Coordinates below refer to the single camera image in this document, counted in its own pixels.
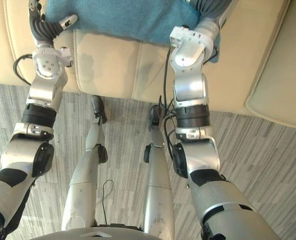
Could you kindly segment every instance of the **sofa cushion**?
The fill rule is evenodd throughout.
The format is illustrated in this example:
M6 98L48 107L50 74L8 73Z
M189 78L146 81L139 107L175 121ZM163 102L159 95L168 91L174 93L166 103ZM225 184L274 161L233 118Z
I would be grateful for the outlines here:
M255 115L296 128L296 0L289 6L268 62L246 106Z

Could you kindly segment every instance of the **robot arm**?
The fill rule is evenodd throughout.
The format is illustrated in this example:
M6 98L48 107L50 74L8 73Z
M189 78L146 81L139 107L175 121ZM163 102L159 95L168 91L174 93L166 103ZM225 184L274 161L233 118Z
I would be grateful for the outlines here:
M64 67L72 64L68 48L56 50L53 39L77 20L68 16L58 23L41 20L41 5L29 1L30 25L36 44L36 77L30 87L21 122L2 154L0 171L0 240L19 225L30 189L52 165L53 124L67 82Z
M171 65L176 110L173 166L188 178L203 240L278 240L279 237L243 194L218 171L220 160L209 121L207 81L202 65L213 51L213 41L236 5L236 0L190 0L201 12L194 30L175 27Z

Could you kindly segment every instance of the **floor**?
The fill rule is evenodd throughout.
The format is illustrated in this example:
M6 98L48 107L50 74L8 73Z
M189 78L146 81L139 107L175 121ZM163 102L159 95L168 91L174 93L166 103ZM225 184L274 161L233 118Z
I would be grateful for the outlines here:
M21 119L27 87L0 85L0 157L17 121ZM148 143L150 103L104 98L104 125L109 160L99 166L96 219L104 223L102 184L108 223L142 223L148 165L143 163ZM55 123L56 153L52 169L32 189L19 228L10 240L27 240L59 231L68 184L94 116L91 96L65 93ZM212 112L211 122L221 159L221 173L244 192L283 240L296 240L296 129L232 113ZM191 204L186 180L177 176L168 157L177 240L199 240L200 225Z

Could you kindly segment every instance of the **cream sofa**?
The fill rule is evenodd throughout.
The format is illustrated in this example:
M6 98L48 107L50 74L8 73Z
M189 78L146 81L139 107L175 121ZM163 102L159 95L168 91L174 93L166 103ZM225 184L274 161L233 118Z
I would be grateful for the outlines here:
M35 49L27 2L0 1L0 84L24 84L12 65ZM207 63L203 70L211 110L296 128L296 0L289 2L239 0L221 32L219 63ZM156 102L162 94L167 47L81 30L62 33L55 45L69 47L74 55L65 91L145 102ZM19 71L33 80L31 60L20 63ZM168 73L170 98L171 67Z

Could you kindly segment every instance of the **blue cloth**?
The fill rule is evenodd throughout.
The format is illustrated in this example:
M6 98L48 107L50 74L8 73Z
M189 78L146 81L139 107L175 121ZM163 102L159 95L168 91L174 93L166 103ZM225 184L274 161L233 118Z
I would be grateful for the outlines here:
M48 0L47 21L57 22L69 14L79 17L72 29L162 45L170 43L175 26L194 29L200 19L200 13L184 0Z

